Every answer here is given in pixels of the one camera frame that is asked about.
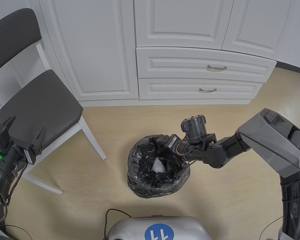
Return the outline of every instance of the baseboard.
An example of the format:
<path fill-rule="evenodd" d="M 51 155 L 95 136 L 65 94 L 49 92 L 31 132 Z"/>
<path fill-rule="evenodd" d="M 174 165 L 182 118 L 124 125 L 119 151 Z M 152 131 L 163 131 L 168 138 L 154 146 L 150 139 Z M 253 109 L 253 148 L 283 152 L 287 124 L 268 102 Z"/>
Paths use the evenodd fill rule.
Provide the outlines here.
<path fill-rule="evenodd" d="M 116 107 L 116 106 L 156 106 L 156 105 L 215 105 L 215 104 L 249 104 L 244 98 L 187 98 L 187 99 L 104 99 L 79 101 L 83 107 Z"/>
<path fill-rule="evenodd" d="M 277 61 L 276 67 L 277 67 L 277 68 L 281 68 L 281 69 L 290 70 L 290 71 L 294 71 L 294 72 L 300 73 L 300 67 L 293 66 L 293 65 L 288 64 L 288 63 L 284 63 L 284 62 Z"/>

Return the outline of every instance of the trash bin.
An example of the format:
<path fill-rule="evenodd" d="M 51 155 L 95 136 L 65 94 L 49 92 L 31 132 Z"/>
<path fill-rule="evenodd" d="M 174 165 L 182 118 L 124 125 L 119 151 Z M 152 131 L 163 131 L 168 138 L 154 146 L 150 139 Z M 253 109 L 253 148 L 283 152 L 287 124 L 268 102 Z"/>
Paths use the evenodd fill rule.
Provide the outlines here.
<path fill-rule="evenodd" d="M 131 149 L 128 157 L 128 186 L 141 198 L 162 197 L 181 189 L 190 176 L 190 166 L 182 167 L 181 157 L 170 153 L 156 140 L 164 135 L 146 136 Z M 156 158 L 164 172 L 152 170 Z"/>

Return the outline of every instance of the metal handle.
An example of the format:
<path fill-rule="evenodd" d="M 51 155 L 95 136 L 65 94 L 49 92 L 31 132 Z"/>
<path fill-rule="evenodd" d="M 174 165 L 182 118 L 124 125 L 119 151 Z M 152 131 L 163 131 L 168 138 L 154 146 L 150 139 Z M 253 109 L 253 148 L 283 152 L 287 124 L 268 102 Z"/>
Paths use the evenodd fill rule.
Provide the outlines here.
<path fill-rule="evenodd" d="M 224 67 L 214 67 L 214 66 L 208 65 L 208 68 L 209 69 L 213 69 L 213 70 L 226 70 L 227 66 L 224 66 Z"/>
<path fill-rule="evenodd" d="M 206 92 L 206 93 L 212 93 L 212 92 L 215 92 L 216 90 L 217 90 L 217 88 L 214 88 L 213 90 L 204 90 L 204 89 L 199 88 L 199 91 Z"/>

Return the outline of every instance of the blue circular logo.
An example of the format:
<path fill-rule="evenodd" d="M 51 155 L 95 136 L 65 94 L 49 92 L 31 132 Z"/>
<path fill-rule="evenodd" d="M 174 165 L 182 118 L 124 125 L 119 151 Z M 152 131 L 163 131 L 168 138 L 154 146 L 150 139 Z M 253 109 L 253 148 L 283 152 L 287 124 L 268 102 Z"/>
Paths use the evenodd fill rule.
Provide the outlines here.
<path fill-rule="evenodd" d="M 174 233 L 166 224 L 154 224 L 145 231 L 144 238 L 145 240 L 173 240 Z"/>

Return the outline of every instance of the chair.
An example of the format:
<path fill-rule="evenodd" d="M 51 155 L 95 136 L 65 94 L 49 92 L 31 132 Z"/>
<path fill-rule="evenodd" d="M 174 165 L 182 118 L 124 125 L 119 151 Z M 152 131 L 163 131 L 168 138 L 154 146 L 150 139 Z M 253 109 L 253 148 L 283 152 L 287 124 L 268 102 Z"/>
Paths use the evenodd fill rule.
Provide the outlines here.
<path fill-rule="evenodd" d="M 9 134 L 30 143 L 41 126 L 46 124 L 43 151 L 36 157 L 35 165 L 80 129 L 100 157 L 105 160 L 106 155 L 82 117 L 83 108 L 50 69 L 40 40 L 40 29 L 33 10 L 29 8 L 17 10 L 0 20 L 0 68 L 22 50 L 36 43 L 46 70 L 24 86 L 3 107 L 0 106 L 0 123 L 16 115 Z M 29 172 L 33 167 L 34 165 L 29 164 L 22 177 L 57 194 L 63 193 L 60 188 L 31 175 Z"/>

